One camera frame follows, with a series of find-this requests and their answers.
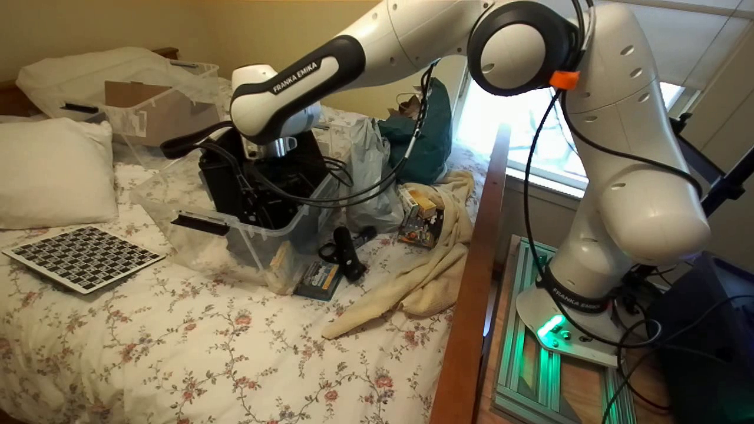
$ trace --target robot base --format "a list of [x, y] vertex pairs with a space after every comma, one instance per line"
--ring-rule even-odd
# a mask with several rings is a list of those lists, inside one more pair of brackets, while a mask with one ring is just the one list
[[[554, 304], [551, 294], [542, 287], [528, 287], [516, 297], [516, 311], [523, 325], [537, 342], [570, 358], [580, 358], [601, 367], [617, 367], [615, 346], [596, 342], [580, 332]], [[608, 342], [620, 342], [624, 330], [613, 323], [610, 309], [603, 313], [582, 313], [566, 309], [568, 316], [591, 334]]]

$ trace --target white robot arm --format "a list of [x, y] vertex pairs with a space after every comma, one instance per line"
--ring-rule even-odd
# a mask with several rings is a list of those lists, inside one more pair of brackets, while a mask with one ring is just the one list
[[464, 54], [471, 78], [502, 97], [547, 87], [554, 75], [577, 71], [580, 82], [563, 106], [589, 188], [542, 285], [518, 294], [516, 309], [544, 346], [615, 365], [610, 346], [580, 346], [577, 337], [554, 342], [542, 327], [566, 306], [589, 334], [617, 342], [620, 332], [606, 311], [620, 278], [631, 264], [667, 264], [697, 252], [709, 226], [686, 179], [603, 153], [610, 148], [686, 172], [648, 42], [631, 12], [622, 5], [591, 9], [589, 2], [594, 14], [587, 28], [580, 0], [573, 5], [577, 24], [528, 0], [382, 0], [280, 73], [238, 68], [231, 118], [245, 139], [271, 144], [306, 130], [306, 108], [318, 99], [412, 75], [448, 54]]

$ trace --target window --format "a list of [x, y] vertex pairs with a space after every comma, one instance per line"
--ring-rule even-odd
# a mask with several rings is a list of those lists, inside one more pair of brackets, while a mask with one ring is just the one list
[[[679, 101], [683, 87], [662, 82], [664, 106]], [[495, 139], [497, 122], [507, 122], [511, 130], [509, 139], [509, 174], [523, 179], [525, 160], [535, 130], [551, 101], [551, 90], [535, 90], [518, 97], [492, 97], [469, 80], [467, 97], [462, 101], [457, 139], [474, 153], [488, 155], [490, 139]], [[587, 188], [587, 174], [568, 132], [563, 111], [556, 106], [549, 113], [535, 160], [533, 184], [561, 191], [566, 196], [582, 198]]]

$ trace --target black and white checkerboard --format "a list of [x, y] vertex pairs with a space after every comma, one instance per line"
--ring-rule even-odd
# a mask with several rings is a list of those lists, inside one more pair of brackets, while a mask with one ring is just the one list
[[5, 254], [80, 294], [101, 290], [163, 259], [163, 254], [92, 226], [31, 240], [5, 250]]

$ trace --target beige towel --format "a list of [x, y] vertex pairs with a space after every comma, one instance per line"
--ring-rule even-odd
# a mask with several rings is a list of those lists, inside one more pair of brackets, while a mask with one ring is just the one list
[[438, 198], [443, 205], [443, 231], [434, 250], [426, 252], [412, 269], [382, 283], [368, 292], [361, 302], [337, 316], [325, 330], [325, 339], [342, 337], [361, 325], [389, 313], [401, 304], [408, 316], [431, 316], [448, 309], [457, 299], [459, 273], [467, 259], [467, 245], [471, 238], [471, 219], [467, 214], [467, 200], [474, 179], [469, 172], [450, 174], [441, 186], [410, 184], [412, 191], [422, 191], [426, 198]]

